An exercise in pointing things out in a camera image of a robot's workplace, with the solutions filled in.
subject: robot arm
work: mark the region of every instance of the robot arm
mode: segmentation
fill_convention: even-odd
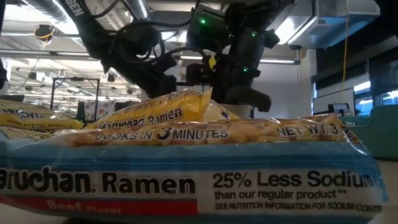
[[[104,72],[111,67],[130,82],[141,87],[149,97],[157,97],[176,90],[175,77],[150,64],[130,63],[116,50],[117,45],[130,47],[115,32],[108,31],[93,17],[84,0],[59,0],[76,24],[87,52],[101,60]]]
[[[95,19],[104,16],[107,10],[100,16],[93,16],[85,0],[59,1],[75,22],[88,53],[101,60],[104,71],[113,67],[140,86],[149,97],[176,90],[175,77],[164,72],[177,64],[172,54],[191,50],[201,54],[203,65],[187,68],[187,85],[211,85],[212,99],[219,103],[252,105],[260,111],[269,110],[271,99],[251,89],[251,84],[260,75],[257,67],[264,48],[273,48],[279,42],[274,32],[266,31],[266,28],[294,0],[266,0],[252,6],[236,2],[229,6],[226,13],[201,6],[197,1],[191,19],[183,24],[135,19],[113,32],[104,30]],[[166,53],[161,33],[154,26],[178,28],[186,25],[189,25],[187,47]],[[151,50],[158,44],[162,53],[148,60]],[[222,54],[227,45],[231,46],[229,54]],[[216,52],[215,57],[210,59],[203,49]]]

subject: yellow ramen package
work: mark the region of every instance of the yellow ramen package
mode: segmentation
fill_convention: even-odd
[[[83,123],[44,106],[0,100],[0,126],[46,133],[80,129]]]
[[[204,122],[219,119],[240,119],[211,98],[212,89],[203,94],[194,88],[176,91],[149,101],[129,106],[106,116],[85,129],[142,126],[146,124]]]

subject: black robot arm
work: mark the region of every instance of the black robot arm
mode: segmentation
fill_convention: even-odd
[[[112,67],[125,79],[142,88],[149,97],[164,95],[176,90],[175,77],[164,71],[175,63],[131,63],[121,55],[119,49],[134,47],[129,45],[120,30],[105,30],[87,8],[84,0],[59,0],[64,10],[77,26],[79,35],[91,57],[101,60],[104,72]]]

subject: ramen noodle package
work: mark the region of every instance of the ramen noodle package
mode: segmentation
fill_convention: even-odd
[[[0,126],[46,133],[80,129],[83,123],[44,106],[0,100]]]
[[[109,116],[85,129],[122,128],[168,122],[204,122],[240,119],[211,98],[212,89],[203,94],[194,88],[180,90],[138,103]]]
[[[0,202],[126,223],[367,223],[388,201],[377,162],[335,116],[311,119],[80,130],[0,148]]]

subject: blue ramen package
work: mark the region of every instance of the blue ramen package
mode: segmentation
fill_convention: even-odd
[[[0,149],[0,202],[146,223],[367,223],[377,162],[334,115],[82,130]]]

